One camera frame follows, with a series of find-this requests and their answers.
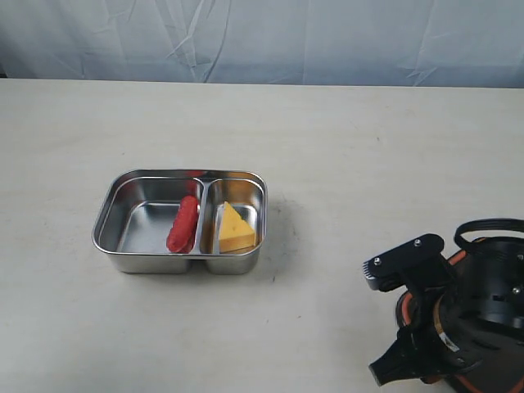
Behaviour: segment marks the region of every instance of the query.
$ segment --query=white table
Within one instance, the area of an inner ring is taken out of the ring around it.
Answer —
[[[362,262],[523,217],[522,124],[522,90],[1,80],[0,391],[379,391],[400,292]],[[256,268],[114,270],[91,230],[136,168],[260,174]]]

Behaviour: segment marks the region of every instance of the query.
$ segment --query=white cloth backdrop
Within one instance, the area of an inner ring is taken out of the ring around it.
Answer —
[[[2,0],[21,78],[524,86],[522,0]]]

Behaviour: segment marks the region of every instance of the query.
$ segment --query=metal lunch box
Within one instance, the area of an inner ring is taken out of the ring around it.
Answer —
[[[170,253],[165,240],[180,201],[200,201],[195,242],[187,254]],[[255,230],[255,246],[219,252],[224,202]],[[111,185],[93,229],[93,242],[126,273],[186,273],[203,260],[214,274],[244,274],[255,267],[266,234],[267,187],[249,172],[138,169]]]

